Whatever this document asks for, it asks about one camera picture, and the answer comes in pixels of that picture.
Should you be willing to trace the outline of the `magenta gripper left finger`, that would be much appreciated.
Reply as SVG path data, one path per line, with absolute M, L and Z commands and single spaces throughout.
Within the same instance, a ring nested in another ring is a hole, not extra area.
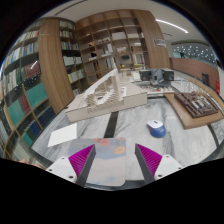
M 95 145 L 90 145 L 69 157 L 60 157 L 46 171 L 84 187 L 95 155 Z

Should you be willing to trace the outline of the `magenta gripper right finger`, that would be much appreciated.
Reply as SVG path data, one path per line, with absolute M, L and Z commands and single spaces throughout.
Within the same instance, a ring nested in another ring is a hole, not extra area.
M 160 155 L 140 144 L 135 144 L 135 155 L 145 184 L 152 183 L 183 168 L 172 156 Z

